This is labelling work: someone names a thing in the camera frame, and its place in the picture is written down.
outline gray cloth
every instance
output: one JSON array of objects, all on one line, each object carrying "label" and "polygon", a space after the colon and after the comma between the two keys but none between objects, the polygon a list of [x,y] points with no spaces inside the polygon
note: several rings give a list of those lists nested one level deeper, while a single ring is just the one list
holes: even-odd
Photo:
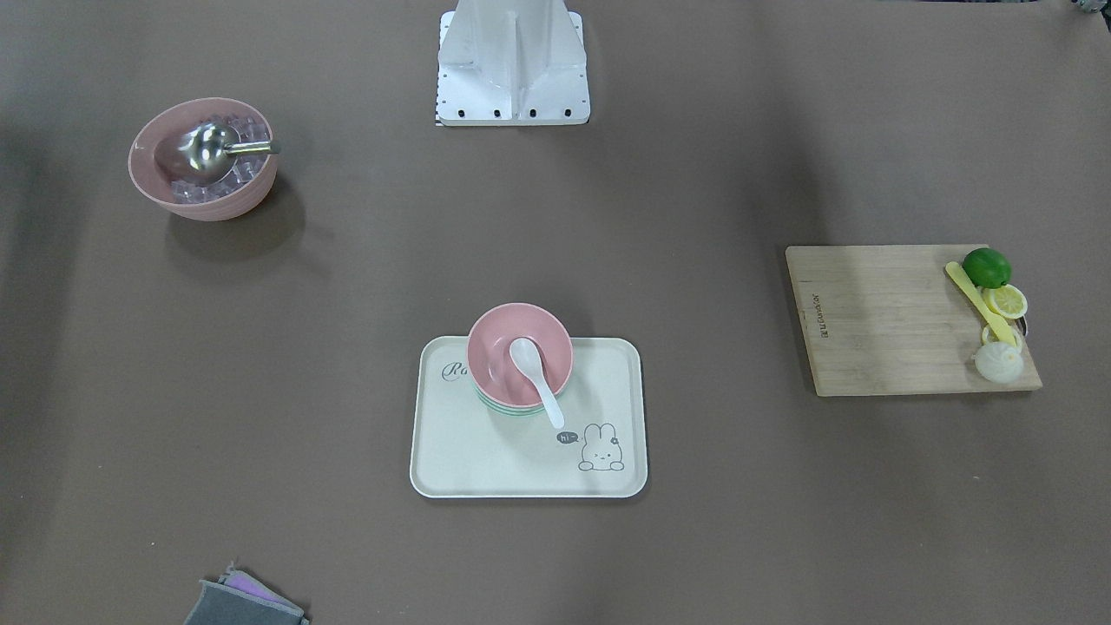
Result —
[{"label": "gray cloth", "polygon": [[304,611],[201,579],[201,596],[184,625],[309,625]]}]

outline lemon slice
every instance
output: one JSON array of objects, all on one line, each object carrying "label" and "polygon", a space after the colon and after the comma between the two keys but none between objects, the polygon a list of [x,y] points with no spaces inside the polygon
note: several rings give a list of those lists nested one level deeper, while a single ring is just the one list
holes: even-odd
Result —
[{"label": "lemon slice", "polygon": [[1004,320],[1018,320],[1027,314],[1027,295],[1011,284],[998,289],[983,289],[988,308]]}]

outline pink bowl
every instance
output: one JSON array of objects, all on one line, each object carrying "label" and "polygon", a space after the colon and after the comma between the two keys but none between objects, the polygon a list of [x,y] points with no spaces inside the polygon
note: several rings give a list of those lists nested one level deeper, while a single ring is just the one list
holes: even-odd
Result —
[{"label": "pink bowl", "polygon": [[170,212],[199,221],[231,219],[251,210],[267,196],[278,174],[274,154],[268,154],[259,173],[233,192],[212,201],[178,203],[170,190],[170,180],[154,162],[154,147],[167,137],[188,132],[213,114],[253,117],[264,123],[270,138],[274,138],[270,122],[250,104],[228,98],[201,98],[180,103],[150,120],[139,131],[128,154],[128,172],[142,194]]},{"label": "pink bowl", "polygon": [[552,393],[563,391],[574,364],[571,337],[551,312],[531,303],[502,303],[474,322],[467,337],[467,369],[490,400],[511,409],[533,409],[540,405],[540,395],[509,357],[509,344],[518,337],[537,344],[548,386]]}]

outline white ceramic spoon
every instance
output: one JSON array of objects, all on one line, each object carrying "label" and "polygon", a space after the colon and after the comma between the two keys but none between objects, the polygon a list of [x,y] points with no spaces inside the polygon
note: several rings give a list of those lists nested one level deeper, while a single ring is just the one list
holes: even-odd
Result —
[{"label": "white ceramic spoon", "polygon": [[544,403],[544,412],[548,413],[548,420],[552,422],[552,427],[561,430],[563,427],[563,411],[560,411],[559,403],[556,402],[556,396],[552,395],[552,390],[548,387],[548,381],[544,380],[544,367],[540,362],[540,352],[537,350],[537,345],[524,337],[514,339],[513,343],[509,344],[509,357],[517,366],[517,371],[521,372],[524,377],[529,379],[532,386],[537,387],[537,393],[540,394],[540,401]]}]

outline bunny illustration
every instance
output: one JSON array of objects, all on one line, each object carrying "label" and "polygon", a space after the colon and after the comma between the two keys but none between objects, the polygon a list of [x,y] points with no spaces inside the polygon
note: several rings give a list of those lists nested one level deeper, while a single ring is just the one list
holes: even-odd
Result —
[{"label": "bunny illustration", "polygon": [[590,424],[583,433],[582,462],[579,471],[621,471],[621,445],[611,424]]}]

